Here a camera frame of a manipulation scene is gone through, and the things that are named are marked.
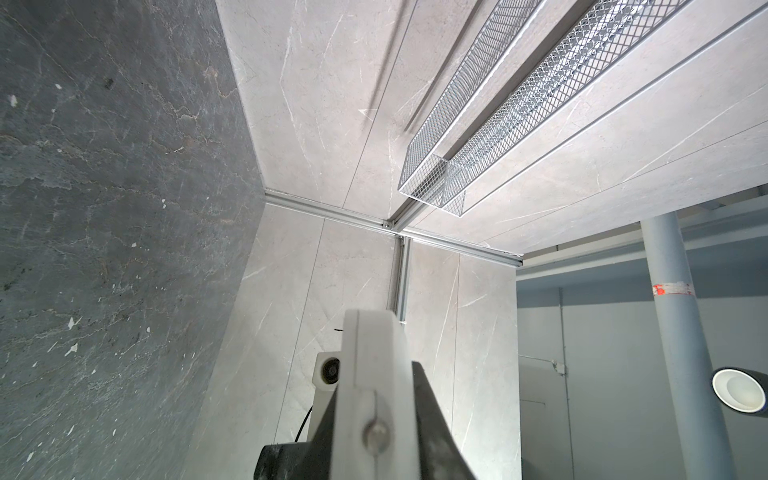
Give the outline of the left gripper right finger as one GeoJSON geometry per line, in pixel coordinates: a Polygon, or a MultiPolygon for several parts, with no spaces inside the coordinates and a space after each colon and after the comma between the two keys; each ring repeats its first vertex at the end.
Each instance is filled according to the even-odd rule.
{"type": "Polygon", "coordinates": [[[411,365],[421,479],[475,479],[453,439],[423,366],[416,361],[411,365]]]}

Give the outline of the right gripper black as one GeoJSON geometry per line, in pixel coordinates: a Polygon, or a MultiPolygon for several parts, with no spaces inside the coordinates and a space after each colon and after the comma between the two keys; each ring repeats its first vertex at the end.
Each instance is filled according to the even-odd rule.
{"type": "Polygon", "coordinates": [[[308,449],[308,442],[265,445],[256,463],[253,479],[291,479],[303,462],[308,449]]]}

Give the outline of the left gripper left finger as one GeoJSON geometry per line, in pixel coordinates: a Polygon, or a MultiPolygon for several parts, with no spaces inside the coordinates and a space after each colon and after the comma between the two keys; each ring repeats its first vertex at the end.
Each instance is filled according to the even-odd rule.
{"type": "Polygon", "coordinates": [[[289,479],[330,478],[336,403],[334,392],[311,441],[290,445],[294,466],[289,479]]]}

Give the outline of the white remote control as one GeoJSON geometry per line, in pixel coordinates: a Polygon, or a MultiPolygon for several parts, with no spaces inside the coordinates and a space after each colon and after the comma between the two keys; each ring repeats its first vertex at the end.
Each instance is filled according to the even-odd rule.
{"type": "Polygon", "coordinates": [[[346,312],[335,396],[331,479],[421,477],[411,358],[392,312],[346,312]]]}

